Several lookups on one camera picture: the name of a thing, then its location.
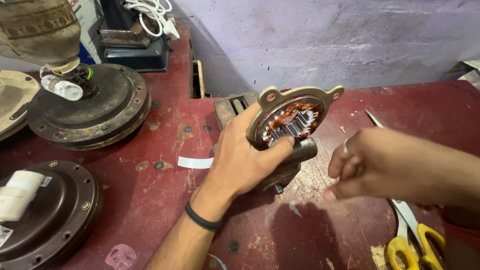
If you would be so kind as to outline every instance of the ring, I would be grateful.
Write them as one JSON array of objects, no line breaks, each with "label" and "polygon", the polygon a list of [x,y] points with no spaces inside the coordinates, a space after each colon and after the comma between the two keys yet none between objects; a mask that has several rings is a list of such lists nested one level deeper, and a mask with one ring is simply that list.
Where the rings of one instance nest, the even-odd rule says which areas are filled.
[{"label": "ring", "polygon": [[348,154],[347,141],[348,141],[348,139],[346,139],[345,142],[343,142],[343,151],[345,152],[345,154]]}]

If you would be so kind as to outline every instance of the white plug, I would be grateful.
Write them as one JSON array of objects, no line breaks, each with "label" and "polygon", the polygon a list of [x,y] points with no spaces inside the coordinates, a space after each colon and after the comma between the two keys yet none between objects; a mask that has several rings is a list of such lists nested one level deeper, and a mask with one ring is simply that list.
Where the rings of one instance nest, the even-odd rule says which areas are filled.
[{"label": "white plug", "polygon": [[175,29],[175,26],[173,25],[172,21],[165,21],[165,20],[161,20],[161,21],[163,24],[163,33],[165,33],[165,35],[169,36],[173,40],[177,40],[180,38],[180,35]]}]

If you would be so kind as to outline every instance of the sticker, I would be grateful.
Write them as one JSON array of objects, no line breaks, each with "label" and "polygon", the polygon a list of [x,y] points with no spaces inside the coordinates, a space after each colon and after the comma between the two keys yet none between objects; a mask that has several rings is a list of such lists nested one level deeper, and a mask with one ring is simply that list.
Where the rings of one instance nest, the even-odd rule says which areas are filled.
[{"label": "sticker", "polygon": [[52,180],[52,177],[51,176],[45,176],[43,178],[43,182],[40,186],[47,186],[49,183],[50,183],[50,180]]},{"label": "sticker", "polygon": [[12,229],[5,228],[3,226],[0,226],[0,247],[7,241],[7,239],[10,237],[10,235],[13,233]]},{"label": "sticker", "polygon": [[179,157],[179,162],[177,165],[180,167],[191,168],[191,169],[208,169],[212,166],[213,158],[211,159],[190,159]]}]

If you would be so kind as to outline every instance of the red workbench surface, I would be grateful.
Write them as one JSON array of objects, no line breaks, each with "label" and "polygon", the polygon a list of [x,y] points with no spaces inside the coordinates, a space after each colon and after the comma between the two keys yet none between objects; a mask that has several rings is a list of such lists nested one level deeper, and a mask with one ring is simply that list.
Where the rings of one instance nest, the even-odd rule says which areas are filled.
[{"label": "red workbench surface", "polygon": [[[161,106],[152,108],[127,138],[96,150],[68,151],[25,128],[0,143],[2,178],[39,162],[70,160],[85,166],[103,185],[98,224],[63,269],[112,269],[105,258],[118,244],[136,252],[132,269],[141,269],[208,172],[176,165],[178,156],[213,157],[220,134],[214,100],[188,98],[189,28],[178,30],[181,39],[171,42],[169,71],[142,74],[152,99]],[[332,151],[359,129],[373,126],[364,109],[390,128],[480,155],[480,100],[467,81],[347,90],[313,135],[318,155],[302,164],[284,194],[247,194],[235,201],[209,254],[229,270],[364,270],[377,269],[376,264],[386,269],[384,246],[396,232],[387,201],[365,197],[328,203],[322,195],[335,182],[327,176]],[[443,234],[435,209],[411,207],[419,221]],[[233,240],[239,243],[236,254],[228,249]],[[211,269],[210,259],[204,269]]]}]

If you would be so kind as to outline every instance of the wall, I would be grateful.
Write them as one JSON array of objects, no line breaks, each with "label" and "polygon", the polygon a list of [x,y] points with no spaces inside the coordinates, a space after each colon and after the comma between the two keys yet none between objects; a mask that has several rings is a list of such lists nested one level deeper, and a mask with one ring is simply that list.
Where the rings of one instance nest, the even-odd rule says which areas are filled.
[{"label": "wall", "polygon": [[[480,59],[477,0],[175,0],[212,96],[444,78]],[[0,59],[0,69],[36,70]]]}]

